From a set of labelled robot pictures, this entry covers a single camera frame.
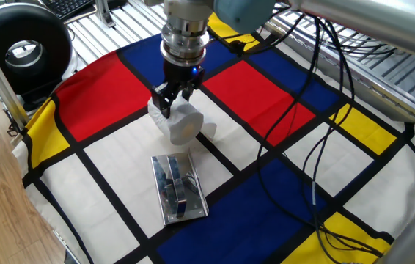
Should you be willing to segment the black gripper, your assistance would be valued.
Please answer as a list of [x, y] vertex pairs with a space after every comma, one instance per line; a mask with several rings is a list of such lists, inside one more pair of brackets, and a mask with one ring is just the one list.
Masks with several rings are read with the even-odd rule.
[[170, 116], [170, 108], [176, 99], [178, 90], [183, 90], [183, 98], [190, 100], [194, 90], [199, 89], [205, 75], [200, 65], [181, 67], [164, 61], [164, 83], [151, 87], [153, 104], [165, 118]]

